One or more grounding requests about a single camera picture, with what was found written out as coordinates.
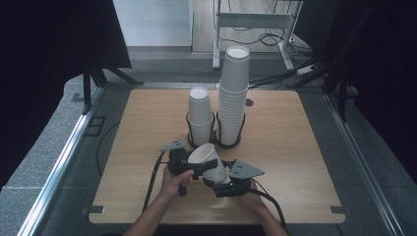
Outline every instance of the person's arm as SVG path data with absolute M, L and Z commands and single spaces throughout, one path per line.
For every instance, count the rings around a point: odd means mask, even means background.
M 252 181 L 251 188 L 257 189 L 254 181 Z M 268 207 L 264 204 L 260 196 L 247 193 L 243 196 L 237 197 L 236 199 L 258 218 L 267 236 L 288 236 L 279 221 L 275 219 Z
M 160 220 L 169 210 L 169 208 L 177 200 L 179 193 L 178 188 L 180 185 L 187 186 L 189 179 L 193 176 L 194 171 L 188 170 L 181 175 L 173 176 L 167 166 L 163 170 L 162 186 L 148 208 L 138 217 L 135 223 L 126 231 L 124 236 L 150 236 L 153 235 Z

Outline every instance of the black metal cup holder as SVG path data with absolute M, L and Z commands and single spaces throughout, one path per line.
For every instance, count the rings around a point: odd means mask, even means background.
M 214 113 L 211 113 L 211 115 L 212 115 L 211 132 L 210 132 L 209 139 L 208 139 L 210 143 L 212 141 L 212 134 L 213 134 L 212 129 L 214 128 L 214 123 L 215 123 Z M 187 136 L 187 138 L 188 138 L 188 144 L 192 148 L 198 148 L 199 146 L 196 145 L 196 144 L 194 144 L 194 142 L 193 142 L 193 131 L 191 130 L 191 124 L 190 124 L 190 121 L 188 120 L 188 113 L 187 113 L 185 119 L 187 120 L 188 130 L 190 131 L 190 133 L 188 133 L 188 136 Z
M 224 145 L 224 144 L 221 143 L 221 122 L 220 122 L 220 119 L 218 119 L 218 111 L 216 113 L 216 117 L 217 117 L 217 122 L 218 122 L 218 128 L 217 129 L 218 129 L 219 133 L 218 133 L 218 138 L 217 138 L 216 131 L 212 132 L 212 135 L 211 135 L 212 136 L 212 142 L 214 144 L 218 145 L 221 148 L 227 148 L 227 149 L 236 148 L 240 143 L 242 129 L 243 129 L 243 126 L 245 125 L 246 114 L 243 113 L 243 120 L 242 120 L 242 125 L 240 127 L 239 135 L 237 136 L 236 142 L 233 145 Z

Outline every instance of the human hand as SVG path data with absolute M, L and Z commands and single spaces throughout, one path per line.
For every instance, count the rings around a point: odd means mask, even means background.
M 251 181 L 251 189 L 258 190 L 254 180 Z M 253 213 L 258 213 L 261 209 L 267 207 L 261 197 L 253 193 L 246 193 L 240 197 L 236 197 L 236 200 Z
M 170 205 L 173 205 L 179 196 L 179 187 L 187 187 L 190 185 L 190 178 L 194 175 L 194 170 L 187 170 L 184 173 L 174 176 L 169 172 L 166 165 L 163 169 L 162 186 L 159 191 L 159 196 L 166 200 Z

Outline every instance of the black cable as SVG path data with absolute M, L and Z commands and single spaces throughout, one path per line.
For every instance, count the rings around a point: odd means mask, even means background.
M 264 190 L 264 192 L 266 193 L 266 194 L 268 194 L 269 195 L 269 193 L 268 193 L 268 191 L 264 188 L 264 186 L 262 186 L 262 184 L 260 183 L 260 182 L 258 182 L 258 180 L 256 180 L 256 179 L 252 179 L 255 183 L 257 183 L 260 187 L 261 187 L 261 189 L 262 190 Z
M 162 157 L 163 157 L 164 154 L 165 154 L 165 151 L 163 151 L 160 154 L 160 156 L 156 160 L 155 166 L 153 167 L 152 175 L 150 176 L 147 197 L 145 198 L 144 208 L 142 209 L 142 212 L 144 212 L 148 207 L 150 194 L 152 193 L 152 189 L 153 189 L 153 183 L 155 182 L 155 178 L 156 178 L 157 169 L 159 168 L 160 162 L 161 162 Z
M 110 131 L 111 130 L 113 130 L 116 126 L 118 126 L 120 124 L 120 121 L 119 122 L 117 122 L 116 124 L 114 124 L 113 126 L 111 126 L 105 133 L 104 133 L 104 135 L 101 137 L 101 139 L 100 139 L 100 142 L 98 143 L 98 146 L 97 146 L 97 150 L 95 151 L 95 163 L 96 163 L 96 166 L 97 166 L 97 171 L 98 171 L 98 174 L 100 175 L 100 176 L 102 176 L 103 175 L 103 172 L 101 171 L 101 169 L 100 169 L 100 161 L 99 161 L 99 158 L 98 158 L 98 153 L 100 152 L 100 149 L 101 149 L 101 145 L 102 145 L 102 143 L 103 143 L 103 140 L 104 140 L 104 138 L 108 135 L 108 133 L 110 133 Z
M 251 189 L 251 188 L 246 188 L 246 190 L 249 193 L 259 195 L 259 196 L 261 196 L 261 197 L 263 197 L 263 198 L 265 198 L 268 201 L 270 201 L 270 202 L 273 203 L 273 205 L 275 206 L 276 210 L 278 211 L 279 218 L 281 219 L 281 226 L 285 230 L 285 232 L 289 235 L 288 229 L 287 229 L 287 226 L 286 226 L 286 223 L 285 223 L 285 218 L 284 218 L 284 215 L 282 213 L 281 206 L 279 206 L 279 203 L 271 195 L 268 195 L 268 194 L 266 194 L 264 192 L 261 192 L 259 190 Z
M 301 68 L 304 68 L 304 67 L 306 67 L 308 65 L 311 65 L 315 61 L 316 61 L 315 58 L 311 58 L 311 59 L 309 59 L 308 61 L 304 62 L 303 64 L 301 64 L 299 67 L 295 68 L 292 71 L 286 72 L 286 73 L 281 74 L 281 75 L 278 75 L 278 76 L 273 76 L 273 77 L 268 77 L 268 78 L 264 78 L 264 79 L 258 79 L 258 80 L 255 80 L 255 81 L 251 81 L 250 83 L 257 83 L 257 84 L 254 84 L 252 86 L 249 86 L 248 89 L 255 89 L 255 88 L 259 87 L 259 86 L 270 85 L 270 84 L 273 84 L 275 82 L 278 82 L 279 80 L 286 79 L 286 78 L 294 75 L 297 72 L 297 70 L 299 70 Z

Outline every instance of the gray floor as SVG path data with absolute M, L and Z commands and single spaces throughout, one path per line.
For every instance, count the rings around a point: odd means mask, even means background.
M 174 82 L 185 83 L 185 86 L 190 83 L 217 83 L 221 73 L 211 69 L 209 55 L 192 54 L 186 48 L 159 48 L 159 51 L 131 48 L 130 55 L 133 69 L 123 71 L 149 83 Z M 255 80 L 281 74 L 285 69 L 278 55 L 254 55 L 250 71 L 251 80 Z M 88 221 L 88 210 L 100 180 L 98 169 L 102 171 L 105 166 L 117 132 L 117 122 L 122 117 L 130 90 L 135 88 L 107 71 L 105 74 L 109 84 L 93 114 L 105 117 L 102 132 L 97 137 L 83 136 L 36 235 L 122 233 L 129 226 L 92 224 Z M 292 77 L 284 80 L 280 87 L 273 85 L 264 89 L 285 89 L 284 85 L 298 80 L 300 78 Z M 289 224 L 289 231 L 291 235 L 389 235 L 381 212 L 321 93 L 323 81 L 323 78 L 317 79 L 296 90 L 347 217 L 344 223 L 337 225 Z M 8 185 L 3 188 L 0 194 L 0 235 L 16 235 L 21 228 L 80 117 L 83 109 L 80 99 L 82 92 L 81 77 L 74 78 L 66 85 L 64 97 L 50 123 Z M 347 124 L 396 213 L 404 235 L 417 235 L 415 183 L 356 109 L 353 100 L 347 102 L 346 114 Z M 95 128 L 90 128 L 86 134 L 92 135 L 95 132 Z

